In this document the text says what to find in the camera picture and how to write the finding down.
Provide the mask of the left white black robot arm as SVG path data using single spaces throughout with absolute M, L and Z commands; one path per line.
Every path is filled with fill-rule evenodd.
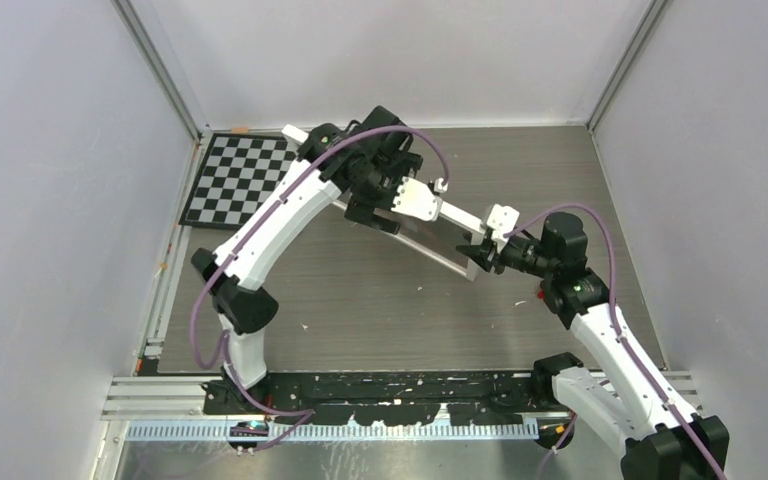
M 399 233 L 402 217 L 429 221 L 438 214 L 435 187 L 416 178 L 423 159 L 411 147 L 420 133 L 386 108 L 345 128 L 287 124 L 281 134 L 296 157 L 278 186 L 228 240 L 191 258 L 204 280 L 193 309 L 211 300 L 223 329 L 216 353 L 200 364 L 222 360 L 228 400 L 244 414 L 258 412 L 267 398 L 265 334 L 279 303 L 265 289 L 266 277 L 308 224 L 343 195 L 346 219 L 385 234 Z

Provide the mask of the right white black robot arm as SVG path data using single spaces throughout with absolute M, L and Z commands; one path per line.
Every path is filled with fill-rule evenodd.
M 648 357 L 617 305 L 615 277 L 588 266 L 588 237 L 573 208 L 541 214 L 534 237 L 516 223 L 516 210 L 494 205 L 480 222 L 480 243 L 457 249 L 486 272 L 539 278 L 547 308 L 606 376 L 596 379 L 569 352 L 546 357 L 533 366 L 532 400 L 586 423 L 618 456 L 625 479 L 724 478 L 728 429 L 701 415 Z

